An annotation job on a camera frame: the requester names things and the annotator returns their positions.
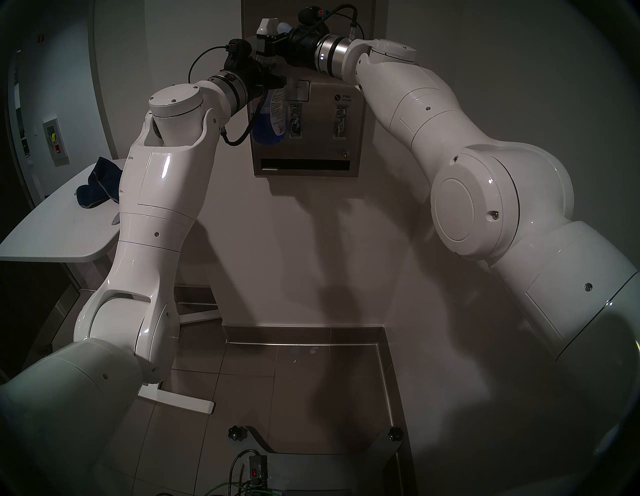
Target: metal base plate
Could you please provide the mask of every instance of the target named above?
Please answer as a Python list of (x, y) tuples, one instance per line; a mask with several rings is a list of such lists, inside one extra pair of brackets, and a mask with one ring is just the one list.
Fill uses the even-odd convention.
[[(383, 430), (362, 453), (289, 454), (273, 452), (251, 427), (243, 428), (240, 440), (229, 439), (233, 450), (255, 449), (268, 457), (268, 485), (278, 491), (351, 490), (356, 495), (383, 495), (382, 472), (402, 440), (391, 440)], [(241, 460), (248, 467), (247, 453)]]

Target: spray bottle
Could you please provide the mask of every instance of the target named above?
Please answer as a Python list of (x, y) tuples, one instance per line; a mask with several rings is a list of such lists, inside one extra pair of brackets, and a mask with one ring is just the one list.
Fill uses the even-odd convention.
[[(275, 36), (278, 34), (278, 19), (263, 19), (260, 27), (256, 32), (258, 38), (258, 48), (255, 51), (255, 59), (268, 68), (276, 65), (275, 55), (264, 52), (266, 36)], [(286, 112), (285, 112), (285, 92), (284, 88), (277, 90), (269, 90), (267, 99), (260, 115), (253, 125), (251, 136), (256, 143), (263, 145), (274, 145), (280, 143), (284, 138), (286, 129)], [(258, 100), (252, 102), (252, 112), (258, 105)]]

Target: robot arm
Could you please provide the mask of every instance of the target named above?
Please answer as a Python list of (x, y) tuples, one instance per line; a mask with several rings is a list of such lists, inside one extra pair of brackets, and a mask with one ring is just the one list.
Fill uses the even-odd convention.
[(554, 156), (487, 137), (444, 81), (413, 64), (411, 48), (357, 40), (344, 54), (342, 79), (355, 80), (431, 184), (440, 239), (461, 257), (485, 260), (502, 280), (590, 400), (602, 437), (596, 451), (605, 449), (640, 392), (637, 269), (597, 231), (571, 221), (571, 180)]
[[(598, 448), (606, 448), (640, 390), (640, 276), (600, 234), (571, 222), (573, 189), (562, 164), (532, 145), (487, 137), (446, 83), (414, 63), (410, 47), (331, 35), (318, 23), (277, 34), (267, 29), (277, 20), (265, 21), (260, 56), (281, 55), (355, 85), (411, 150), (431, 184), (440, 239), (461, 257), (485, 260), (504, 282), (592, 401)], [(228, 51), (225, 69), (209, 80), (149, 99), (120, 181), (113, 267), (84, 306), (75, 343), (0, 387), (6, 426), (60, 488), (95, 463), (140, 385), (168, 374), (179, 334), (175, 271), (220, 129), (283, 84), (249, 56), (247, 42), (232, 40)]]

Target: tiled floor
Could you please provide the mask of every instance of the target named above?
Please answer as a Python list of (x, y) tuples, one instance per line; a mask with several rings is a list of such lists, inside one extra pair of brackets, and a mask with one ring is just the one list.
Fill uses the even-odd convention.
[(219, 320), (183, 326), (162, 389), (212, 399), (213, 414), (137, 398), (94, 470), (96, 494), (203, 495), (227, 480), (234, 424), (274, 451), (336, 453), (389, 423), (375, 346), (226, 344)]

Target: bottle label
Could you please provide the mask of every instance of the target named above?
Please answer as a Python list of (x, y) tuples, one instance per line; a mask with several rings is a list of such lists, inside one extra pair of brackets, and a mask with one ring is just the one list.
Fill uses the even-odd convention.
[(284, 110), (284, 88), (274, 90), (271, 95), (271, 105), (269, 106), (271, 114), (271, 127), (276, 136), (281, 136), (285, 131), (285, 110)]

